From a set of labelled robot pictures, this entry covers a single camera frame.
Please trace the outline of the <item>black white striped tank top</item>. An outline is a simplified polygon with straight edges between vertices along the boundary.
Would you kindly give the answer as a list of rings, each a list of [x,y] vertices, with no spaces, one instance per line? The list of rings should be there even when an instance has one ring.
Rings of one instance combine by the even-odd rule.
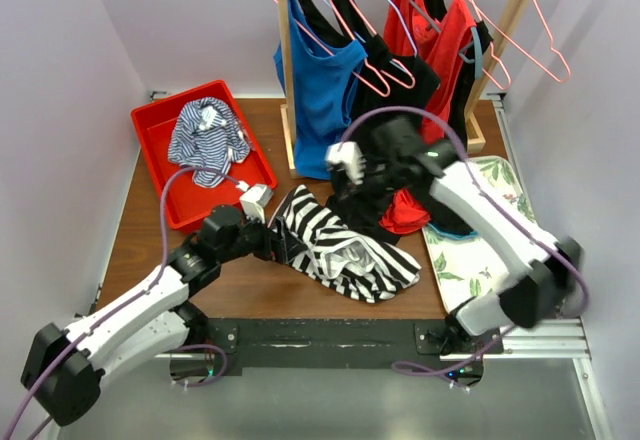
[[[350,229],[304,185],[291,190],[274,214],[284,217],[287,242],[308,247],[287,266],[344,297],[376,304],[420,280],[413,256]]]

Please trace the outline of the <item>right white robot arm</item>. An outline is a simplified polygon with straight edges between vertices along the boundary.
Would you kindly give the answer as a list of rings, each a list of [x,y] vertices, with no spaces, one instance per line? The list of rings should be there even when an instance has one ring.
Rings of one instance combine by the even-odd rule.
[[[459,136],[439,117],[428,114],[446,137],[428,144],[409,117],[426,115],[416,107],[391,106],[371,110],[356,120],[341,138],[344,147],[365,125],[383,116],[372,140],[384,160],[378,173],[364,173],[356,155],[347,172],[362,187],[399,189],[417,187],[451,209],[496,252],[507,269],[493,291],[470,298],[449,313],[445,329],[448,346],[469,352],[481,335],[501,327],[533,329],[569,300],[578,305],[570,315],[581,315],[590,295],[580,270],[582,247],[572,238],[558,240],[529,221],[501,198],[468,159]]]

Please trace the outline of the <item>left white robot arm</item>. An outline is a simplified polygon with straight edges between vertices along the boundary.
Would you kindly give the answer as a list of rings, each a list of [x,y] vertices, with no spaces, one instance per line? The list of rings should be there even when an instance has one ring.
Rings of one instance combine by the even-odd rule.
[[[118,368],[205,345],[205,316],[189,300],[220,276],[223,264],[249,255],[286,264],[307,249],[283,216],[265,222],[233,206],[214,208],[199,231],[125,294],[65,328],[49,323],[35,334],[21,375],[27,398],[58,425],[74,423]]]

